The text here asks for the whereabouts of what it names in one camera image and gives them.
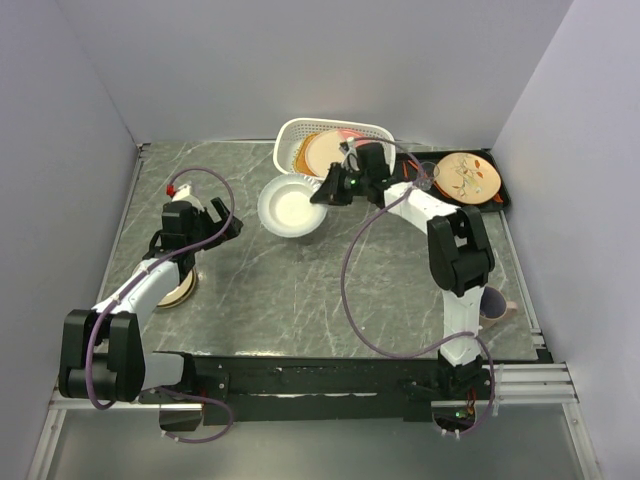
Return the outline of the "orange woven tray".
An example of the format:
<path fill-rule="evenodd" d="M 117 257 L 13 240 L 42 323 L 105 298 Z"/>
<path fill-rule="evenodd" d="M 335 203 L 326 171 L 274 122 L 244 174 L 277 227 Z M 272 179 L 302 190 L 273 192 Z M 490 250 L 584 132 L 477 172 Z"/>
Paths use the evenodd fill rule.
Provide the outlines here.
<path fill-rule="evenodd" d="M 314 176 L 315 173 L 309 167 L 306 160 L 306 152 L 311 142 L 318 136 L 318 133 L 312 133 L 305 137 L 302 141 L 292 163 L 293 171 L 296 173 Z"/>

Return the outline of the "cream plate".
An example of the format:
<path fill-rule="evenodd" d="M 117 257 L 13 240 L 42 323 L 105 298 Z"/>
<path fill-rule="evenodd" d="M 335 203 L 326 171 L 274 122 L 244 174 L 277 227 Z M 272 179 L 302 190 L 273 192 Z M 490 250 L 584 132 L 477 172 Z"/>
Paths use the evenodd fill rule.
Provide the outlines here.
<path fill-rule="evenodd" d="M 332 163 L 344 160 L 341 144 L 351 137 L 362 138 L 364 134 L 351 129 L 333 129 L 317 134 L 304 152 L 308 170 L 314 176 L 324 178 Z"/>

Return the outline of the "white scalloped bowl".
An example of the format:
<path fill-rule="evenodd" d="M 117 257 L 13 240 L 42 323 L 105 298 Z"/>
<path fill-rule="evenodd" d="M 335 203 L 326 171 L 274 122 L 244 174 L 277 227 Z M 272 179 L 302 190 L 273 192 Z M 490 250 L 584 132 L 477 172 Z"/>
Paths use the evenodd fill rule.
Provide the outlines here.
<path fill-rule="evenodd" d="M 327 208 L 312 204 L 311 197 L 321 183 L 303 174 L 283 174 L 260 192 L 257 213 L 261 224 L 282 238 L 299 238 L 315 231 L 324 221 Z"/>

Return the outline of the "small beige saucer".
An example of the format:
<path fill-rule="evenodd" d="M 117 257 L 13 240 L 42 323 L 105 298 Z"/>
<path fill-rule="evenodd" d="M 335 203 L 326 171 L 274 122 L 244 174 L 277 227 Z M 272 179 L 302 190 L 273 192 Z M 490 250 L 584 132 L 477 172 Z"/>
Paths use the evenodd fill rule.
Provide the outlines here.
<path fill-rule="evenodd" d="M 158 308 L 166 309 L 183 303 L 196 289 L 198 283 L 197 269 L 193 268 L 186 278 L 173 290 L 167 293 L 157 304 Z"/>

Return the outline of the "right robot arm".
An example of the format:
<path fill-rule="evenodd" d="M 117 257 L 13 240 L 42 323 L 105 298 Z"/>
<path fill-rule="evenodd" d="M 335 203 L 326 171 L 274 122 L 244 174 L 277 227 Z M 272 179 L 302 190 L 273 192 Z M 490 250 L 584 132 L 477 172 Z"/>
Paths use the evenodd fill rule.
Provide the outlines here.
<path fill-rule="evenodd" d="M 479 337 L 481 300 L 495 267 L 481 212 L 457 207 L 429 192 L 439 174 L 435 164 L 416 161 L 409 180 L 394 175 L 385 140 L 376 137 L 341 142 L 343 161 L 329 167 L 312 203 L 348 206 L 364 197 L 381 214 L 396 215 L 423 232 L 430 273 L 443 298 L 443 338 L 432 345 L 438 354 L 435 376 L 422 389 L 438 399 L 460 398 L 491 382 L 483 367 L 489 353 Z"/>

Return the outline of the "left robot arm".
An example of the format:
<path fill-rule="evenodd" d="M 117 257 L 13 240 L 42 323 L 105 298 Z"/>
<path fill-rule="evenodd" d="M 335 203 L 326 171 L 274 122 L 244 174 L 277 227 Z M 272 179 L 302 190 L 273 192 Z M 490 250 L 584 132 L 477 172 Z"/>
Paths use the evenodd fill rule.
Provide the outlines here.
<path fill-rule="evenodd" d="M 143 352 L 141 327 L 193 271 L 197 252 L 240 235 L 243 222 L 223 200 L 216 197 L 211 204 L 218 221 L 193 201 L 165 203 L 161 228 L 128 281 L 92 308 L 66 316 L 58 374 L 62 396 L 93 400 L 98 409 L 106 409 L 156 386 L 179 402 L 197 393 L 199 378 L 185 368 L 182 354 L 161 353 L 159 366 L 151 367 L 154 359 Z"/>

